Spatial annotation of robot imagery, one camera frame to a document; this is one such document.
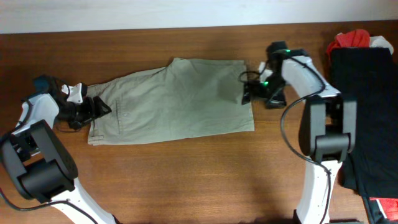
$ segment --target gray cloth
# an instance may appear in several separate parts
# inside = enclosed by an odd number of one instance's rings
[[[241,105],[242,60],[175,58],[165,68],[88,88],[112,112],[91,123],[88,144],[146,144],[254,131],[251,104]]]

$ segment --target white background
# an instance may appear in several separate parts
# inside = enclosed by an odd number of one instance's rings
[[[0,0],[0,33],[398,19],[398,0]]]

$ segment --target red fabric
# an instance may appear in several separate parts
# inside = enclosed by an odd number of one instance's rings
[[[398,220],[398,198],[370,198],[371,200],[379,200],[387,219],[391,221]]]
[[[342,47],[369,47],[371,43],[371,36],[369,32],[362,29],[357,29],[346,34],[338,34],[335,41],[329,44],[326,53],[330,58],[330,53],[333,49]]]

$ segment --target wooden table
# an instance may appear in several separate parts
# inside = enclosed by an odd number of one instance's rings
[[[273,41],[304,48],[327,74],[325,49],[339,32],[367,29],[398,46],[398,22],[345,22],[195,29],[113,30],[0,35],[0,131],[21,115],[21,99],[45,73],[68,83],[103,83],[132,72],[163,67],[174,57],[245,59],[256,68]],[[288,103],[297,98],[286,88]],[[303,188],[304,162],[279,131],[282,110],[253,103],[256,131],[138,146],[90,146],[88,127],[55,131],[73,156],[89,194],[123,223],[238,223],[291,218]],[[303,106],[287,118],[297,144]],[[37,205],[17,193],[4,169],[0,187],[16,204]],[[0,202],[2,223],[70,223],[53,208],[15,212]],[[366,221],[362,200],[335,185],[332,219]]]

